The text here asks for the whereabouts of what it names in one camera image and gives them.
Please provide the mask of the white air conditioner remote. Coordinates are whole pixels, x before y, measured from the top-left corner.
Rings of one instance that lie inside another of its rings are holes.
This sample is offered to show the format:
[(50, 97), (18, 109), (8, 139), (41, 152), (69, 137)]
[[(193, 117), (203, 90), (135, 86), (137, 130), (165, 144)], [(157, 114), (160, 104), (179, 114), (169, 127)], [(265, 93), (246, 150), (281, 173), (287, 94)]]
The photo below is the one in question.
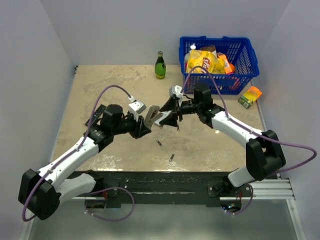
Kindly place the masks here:
[(144, 125), (150, 129), (154, 122), (158, 120), (160, 117), (162, 117), (160, 107), (158, 105), (150, 105), (149, 110), (144, 119)]

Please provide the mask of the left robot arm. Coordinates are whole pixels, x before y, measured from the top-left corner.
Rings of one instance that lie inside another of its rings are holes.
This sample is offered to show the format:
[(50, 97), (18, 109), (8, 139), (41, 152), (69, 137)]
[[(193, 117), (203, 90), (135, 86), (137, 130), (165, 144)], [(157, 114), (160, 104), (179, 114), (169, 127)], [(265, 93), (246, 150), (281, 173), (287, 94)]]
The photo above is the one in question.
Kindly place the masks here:
[(127, 114), (117, 104), (96, 110), (87, 121), (87, 131), (74, 146), (41, 169), (28, 169), (22, 175), (18, 201), (23, 204), (23, 221), (29, 221), (27, 211), (45, 220), (61, 204), (74, 197), (89, 193), (99, 196), (103, 192), (104, 180), (94, 171), (86, 171), (74, 178), (70, 175), (110, 145), (115, 136), (130, 134), (134, 139), (139, 139), (151, 133), (151, 119), (158, 113), (159, 107), (150, 106), (145, 117), (141, 115), (146, 109), (142, 102), (130, 103), (128, 108)]

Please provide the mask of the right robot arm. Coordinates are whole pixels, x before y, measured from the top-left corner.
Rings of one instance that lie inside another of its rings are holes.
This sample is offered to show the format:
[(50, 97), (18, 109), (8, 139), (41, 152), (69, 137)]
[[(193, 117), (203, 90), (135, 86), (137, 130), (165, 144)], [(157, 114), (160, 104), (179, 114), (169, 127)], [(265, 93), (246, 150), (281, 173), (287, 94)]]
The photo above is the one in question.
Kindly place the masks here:
[(207, 84), (196, 84), (193, 98), (187, 100), (183, 100), (181, 90), (179, 85), (170, 88), (169, 100), (160, 109), (161, 117), (155, 124), (177, 127), (184, 115), (197, 114), (203, 124), (228, 135), (240, 144), (245, 149), (245, 166), (229, 173), (218, 185), (227, 196), (235, 196), (242, 185), (264, 180), (286, 164), (274, 131), (263, 132), (232, 117), (223, 107), (214, 103)]

